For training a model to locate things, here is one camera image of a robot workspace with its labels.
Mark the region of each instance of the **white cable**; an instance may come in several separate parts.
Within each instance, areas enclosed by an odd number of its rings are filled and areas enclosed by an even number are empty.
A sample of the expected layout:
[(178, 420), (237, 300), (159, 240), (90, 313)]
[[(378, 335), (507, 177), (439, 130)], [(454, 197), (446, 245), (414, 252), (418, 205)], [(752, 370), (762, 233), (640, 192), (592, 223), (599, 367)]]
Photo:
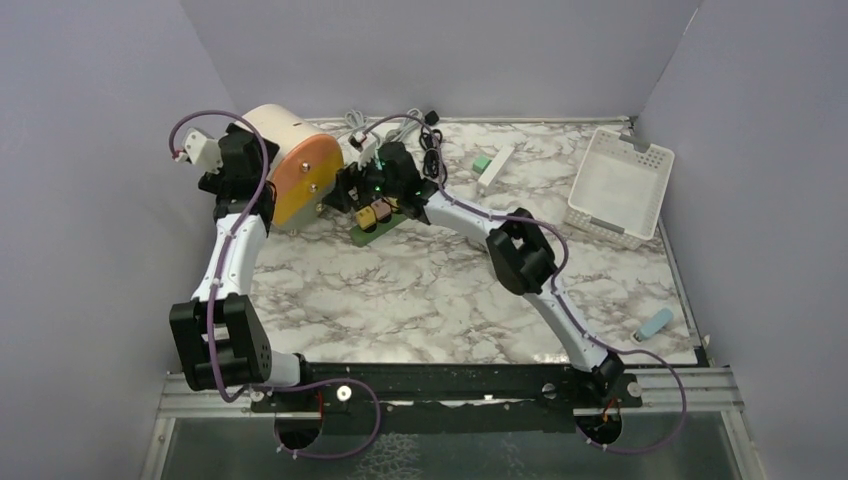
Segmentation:
[[(406, 112), (406, 114), (411, 116), (411, 117), (415, 117), (415, 118), (424, 120), (424, 113), (421, 112), (421, 110), (419, 110), (417, 108), (409, 109), (409, 111)], [(419, 125), (420, 124), (417, 120), (413, 120), (411, 118), (405, 117), (403, 119), (403, 121), (401, 122), (399, 127), (392, 129), (392, 130), (389, 130), (389, 133), (386, 134), (386, 141), (387, 142), (402, 142), (402, 141), (406, 140), (406, 137), (408, 137), (410, 133), (418, 130)]]
[[(347, 135), (350, 135), (350, 134), (353, 134), (353, 133), (356, 133), (356, 132), (363, 130), (365, 127), (368, 126), (369, 119), (359, 110), (352, 110), (351, 109), (351, 110), (348, 110), (347, 113), (345, 113), (344, 122), (347, 125), (347, 130), (344, 130), (341, 133), (335, 134), (334, 137), (336, 138), (336, 140), (339, 140), (340, 138), (342, 138), (344, 136), (347, 136)], [(377, 146), (378, 147), (383, 144), (383, 139), (380, 137), (380, 135), (377, 135), (376, 132), (371, 132), (371, 135), (373, 135), (374, 138), (377, 139)]]
[[(421, 120), (424, 119), (424, 113), (417, 108), (409, 109), (406, 114)], [(335, 134), (334, 136), (336, 137), (336, 140), (363, 130), (370, 123), (370, 119), (359, 110), (348, 110), (348, 112), (345, 113), (344, 122), (348, 128), (341, 133)], [(379, 147), (383, 144), (383, 142), (402, 142), (406, 140), (406, 137), (408, 137), (412, 132), (418, 130), (418, 125), (419, 123), (417, 121), (411, 118), (404, 118), (397, 128), (389, 130), (385, 139), (377, 135), (376, 132), (371, 132), (371, 135), (374, 135), (374, 138), (377, 139), (377, 146)]]

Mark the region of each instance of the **black cable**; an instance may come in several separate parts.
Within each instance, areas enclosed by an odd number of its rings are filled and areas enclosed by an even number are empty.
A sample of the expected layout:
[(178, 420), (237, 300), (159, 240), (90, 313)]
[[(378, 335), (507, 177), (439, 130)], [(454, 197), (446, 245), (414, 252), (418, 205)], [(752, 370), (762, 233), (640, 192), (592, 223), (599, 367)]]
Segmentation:
[(421, 167), (421, 173), (443, 184), (448, 180), (448, 172), (447, 169), (442, 169), (442, 163), (439, 161), (439, 151), (436, 147), (441, 143), (441, 130), (434, 128), (433, 135), (430, 135), (430, 132), (423, 126), (421, 127), (421, 133), (418, 136), (418, 144), (424, 149), (424, 164)]

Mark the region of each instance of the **white marble table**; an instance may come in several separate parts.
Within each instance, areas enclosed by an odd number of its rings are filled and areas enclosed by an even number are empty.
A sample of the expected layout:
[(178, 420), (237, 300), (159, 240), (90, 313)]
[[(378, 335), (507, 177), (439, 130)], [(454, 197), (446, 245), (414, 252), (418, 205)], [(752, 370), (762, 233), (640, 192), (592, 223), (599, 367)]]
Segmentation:
[[(341, 130), (338, 123), (320, 126)], [(629, 251), (563, 222), (579, 162), (598, 126), (440, 124), (448, 188), (487, 207), (524, 207), (558, 226), (571, 252), (563, 274), (569, 294), (599, 336), (633, 348), (631, 332), (668, 307), (674, 321), (640, 346), (666, 361), (694, 364), (693, 339), (659, 234)], [(417, 134), (407, 144), (420, 161)], [(515, 147), (513, 158), (489, 195), (477, 199), (471, 163), (503, 145)], [(346, 160), (355, 158), (343, 148)], [(568, 361), (539, 314), (501, 287), (487, 256), (463, 238), (406, 221), (357, 248), (348, 236), (353, 224), (349, 216), (328, 212), (296, 235), (272, 232), (259, 255), (251, 297), (275, 350), (323, 362)], [(561, 248), (549, 240), (561, 259)], [(624, 360), (655, 363), (642, 355)]]

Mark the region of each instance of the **lavender wall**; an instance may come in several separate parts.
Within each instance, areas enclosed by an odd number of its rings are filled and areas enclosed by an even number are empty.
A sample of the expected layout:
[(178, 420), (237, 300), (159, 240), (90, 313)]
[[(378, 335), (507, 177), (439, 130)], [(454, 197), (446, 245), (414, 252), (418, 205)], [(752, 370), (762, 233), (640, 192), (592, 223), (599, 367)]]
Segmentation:
[(214, 229), (168, 130), (232, 105), (175, 0), (0, 18), (0, 477), (136, 478)]
[(770, 478), (845, 475), (848, 4), (705, 0), (637, 123), (663, 217)]
[(181, 0), (240, 110), (638, 114), (700, 0)]

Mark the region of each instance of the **white basket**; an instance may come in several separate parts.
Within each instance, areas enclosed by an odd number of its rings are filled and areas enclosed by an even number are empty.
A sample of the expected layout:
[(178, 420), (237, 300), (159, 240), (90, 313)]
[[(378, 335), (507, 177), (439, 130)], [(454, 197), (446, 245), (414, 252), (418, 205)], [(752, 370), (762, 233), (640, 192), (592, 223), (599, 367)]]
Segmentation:
[(565, 221), (633, 249), (654, 236), (674, 152), (599, 128), (568, 197)]

